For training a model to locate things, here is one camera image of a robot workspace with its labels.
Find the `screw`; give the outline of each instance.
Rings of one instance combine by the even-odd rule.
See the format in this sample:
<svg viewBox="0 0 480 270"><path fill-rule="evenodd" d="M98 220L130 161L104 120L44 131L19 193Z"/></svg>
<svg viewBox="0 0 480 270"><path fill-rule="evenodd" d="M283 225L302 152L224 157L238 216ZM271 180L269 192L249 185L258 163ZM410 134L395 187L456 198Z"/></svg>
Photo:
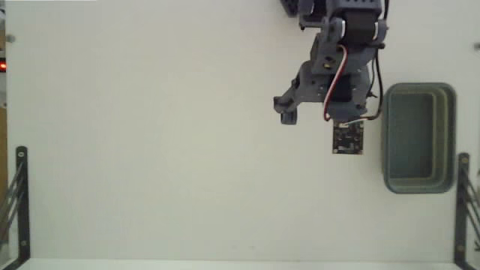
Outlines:
<svg viewBox="0 0 480 270"><path fill-rule="evenodd" d="M13 43L13 42L15 42L16 38L15 38L15 36L12 35L12 34L7 34L7 35L5 36L5 40L6 40L8 43Z"/></svg>

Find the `white surface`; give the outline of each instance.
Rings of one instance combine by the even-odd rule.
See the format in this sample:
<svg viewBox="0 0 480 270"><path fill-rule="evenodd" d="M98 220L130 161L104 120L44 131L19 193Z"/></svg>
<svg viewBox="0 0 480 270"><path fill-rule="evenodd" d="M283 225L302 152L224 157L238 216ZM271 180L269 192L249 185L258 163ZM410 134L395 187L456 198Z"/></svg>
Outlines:
<svg viewBox="0 0 480 270"><path fill-rule="evenodd" d="M385 87L447 82L477 164L480 1L393 1ZM8 2L10 164L29 147L37 258L451 262L455 191L383 184L380 121L332 156L318 104L272 97L308 57L278 0Z"/></svg>
<svg viewBox="0 0 480 270"><path fill-rule="evenodd" d="M458 270L448 263L173 262L32 259L19 270Z"/></svg>

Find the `gray robotic arm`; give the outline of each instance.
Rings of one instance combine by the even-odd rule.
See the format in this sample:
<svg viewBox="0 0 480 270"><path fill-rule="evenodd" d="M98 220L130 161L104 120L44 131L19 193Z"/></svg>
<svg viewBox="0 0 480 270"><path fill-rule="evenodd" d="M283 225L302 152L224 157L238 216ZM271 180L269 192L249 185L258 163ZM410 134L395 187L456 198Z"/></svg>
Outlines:
<svg viewBox="0 0 480 270"><path fill-rule="evenodd" d="M310 51L290 88L274 97L274 109L285 125L295 125L297 106L323 102L324 119L351 122L371 117L366 104L371 94L368 62L378 68L378 50L386 37L381 0L299 0L300 28L320 28Z"/></svg>

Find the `circuit board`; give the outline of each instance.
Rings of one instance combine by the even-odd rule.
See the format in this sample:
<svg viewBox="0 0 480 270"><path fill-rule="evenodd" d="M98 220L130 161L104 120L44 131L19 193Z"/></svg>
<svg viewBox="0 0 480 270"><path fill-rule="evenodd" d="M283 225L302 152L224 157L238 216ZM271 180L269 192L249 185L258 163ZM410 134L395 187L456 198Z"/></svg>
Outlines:
<svg viewBox="0 0 480 270"><path fill-rule="evenodd" d="M363 121L333 125L333 153L342 155L363 155Z"/></svg>

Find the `black cable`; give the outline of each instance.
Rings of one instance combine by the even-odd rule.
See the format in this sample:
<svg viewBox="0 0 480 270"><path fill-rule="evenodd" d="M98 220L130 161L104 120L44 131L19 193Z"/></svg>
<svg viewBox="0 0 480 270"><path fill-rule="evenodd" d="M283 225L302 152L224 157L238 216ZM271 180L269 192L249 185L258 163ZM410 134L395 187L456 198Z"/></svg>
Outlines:
<svg viewBox="0 0 480 270"><path fill-rule="evenodd" d="M379 84L379 103L378 103L378 110L376 111L376 115L373 117L369 117L368 120L375 120L380 117L382 114L382 108L383 108L383 80L382 80L382 71L380 69L380 58L379 58L379 53L378 50L376 51L375 54L375 66L376 66L376 75L378 76L378 84Z"/></svg>
<svg viewBox="0 0 480 270"><path fill-rule="evenodd" d="M389 9L390 9L390 0L385 0L385 13L383 14L383 19L387 20L389 17Z"/></svg>
<svg viewBox="0 0 480 270"><path fill-rule="evenodd" d="M376 95L374 95L372 93L372 89L374 88L374 85L375 85L375 64L374 64L374 61L372 61L372 82L370 83L370 89L368 89L368 92L367 92L367 98L369 97L377 97Z"/></svg>

